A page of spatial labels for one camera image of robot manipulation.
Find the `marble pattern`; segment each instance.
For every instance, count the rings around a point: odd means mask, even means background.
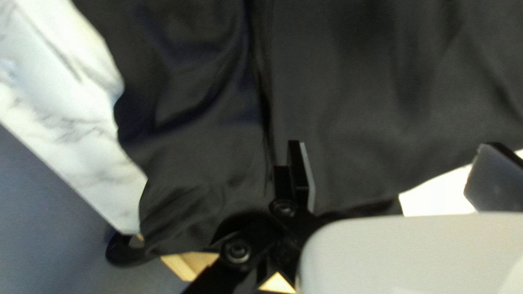
[[[132,234],[146,177],[117,141],[122,91],[103,39],[68,0],[0,0],[0,122]]]

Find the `light gray surface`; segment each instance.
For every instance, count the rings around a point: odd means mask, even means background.
[[[120,269],[111,227],[0,127],[0,294],[176,294],[186,283],[159,260]]]

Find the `bolt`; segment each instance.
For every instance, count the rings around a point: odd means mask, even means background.
[[[245,241],[236,239],[225,245],[225,256],[234,264],[244,263],[251,256],[251,248]]]
[[[279,201],[274,205],[274,210],[281,216],[292,218],[296,214],[296,205],[289,201]]]

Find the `black plastic part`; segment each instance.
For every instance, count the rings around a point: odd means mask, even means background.
[[[289,141],[287,153],[287,165],[289,166],[293,200],[299,205],[307,206],[309,199],[309,182],[303,162],[300,141]]]
[[[481,144],[463,193],[476,210],[523,212],[523,160],[499,143]]]
[[[122,235],[118,232],[112,236],[105,251],[105,257],[110,264],[118,267],[132,267],[157,257],[157,255],[148,254],[142,248],[130,247],[131,238],[131,235]]]

